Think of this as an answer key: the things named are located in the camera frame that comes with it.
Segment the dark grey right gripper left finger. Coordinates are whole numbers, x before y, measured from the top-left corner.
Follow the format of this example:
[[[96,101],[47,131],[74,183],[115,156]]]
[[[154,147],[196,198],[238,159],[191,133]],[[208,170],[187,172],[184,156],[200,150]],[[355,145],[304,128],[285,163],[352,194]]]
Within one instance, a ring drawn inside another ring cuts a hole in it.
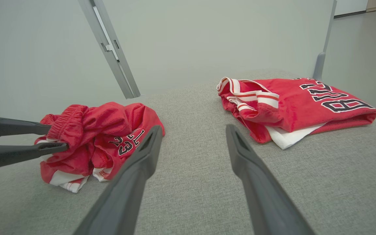
[[[78,226],[75,235],[133,235],[146,181],[155,173],[163,132],[150,129],[141,145]]]

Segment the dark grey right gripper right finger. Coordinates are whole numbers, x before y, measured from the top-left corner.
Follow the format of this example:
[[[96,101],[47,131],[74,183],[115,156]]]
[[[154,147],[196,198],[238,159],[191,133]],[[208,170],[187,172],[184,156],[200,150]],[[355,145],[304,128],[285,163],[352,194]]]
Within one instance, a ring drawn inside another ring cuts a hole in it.
[[[307,220],[236,126],[226,126],[226,139],[232,169],[243,184],[254,234],[313,235]]]

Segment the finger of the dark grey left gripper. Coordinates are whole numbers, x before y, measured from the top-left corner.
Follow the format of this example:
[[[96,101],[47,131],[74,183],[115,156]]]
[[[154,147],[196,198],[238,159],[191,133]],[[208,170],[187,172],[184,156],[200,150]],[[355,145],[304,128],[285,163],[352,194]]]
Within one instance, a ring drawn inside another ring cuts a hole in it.
[[[25,134],[46,135],[50,129],[50,125],[39,122],[0,117],[0,137]]]
[[[45,142],[30,146],[0,145],[0,167],[68,150],[67,143]]]

